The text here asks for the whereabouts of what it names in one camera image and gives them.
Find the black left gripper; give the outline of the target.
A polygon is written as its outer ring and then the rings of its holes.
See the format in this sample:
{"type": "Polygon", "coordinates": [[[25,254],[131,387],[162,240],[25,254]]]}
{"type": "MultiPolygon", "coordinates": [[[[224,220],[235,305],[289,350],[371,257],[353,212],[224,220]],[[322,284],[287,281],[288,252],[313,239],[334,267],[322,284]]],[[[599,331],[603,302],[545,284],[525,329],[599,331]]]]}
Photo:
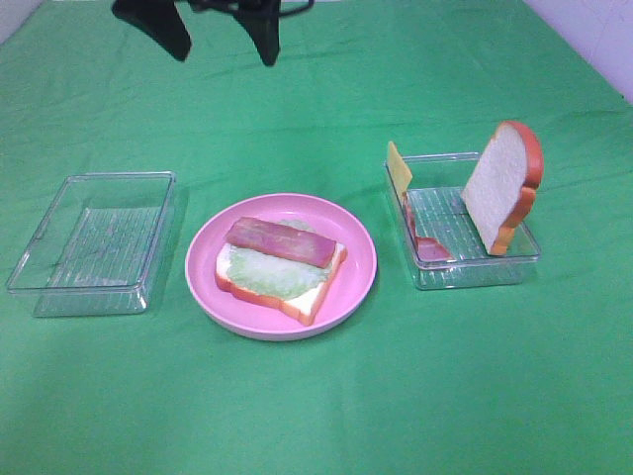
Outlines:
{"type": "MultiPolygon", "coordinates": [[[[280,0],[191,0],[195,11],[236,13],[235,19],[252,39],[266,66],[276,63],[280,52],[280,0]]],[[[192,42],[173,1],[116,0],[111,11],[152,38],[176,60],[184,61],[192,42]]]]}

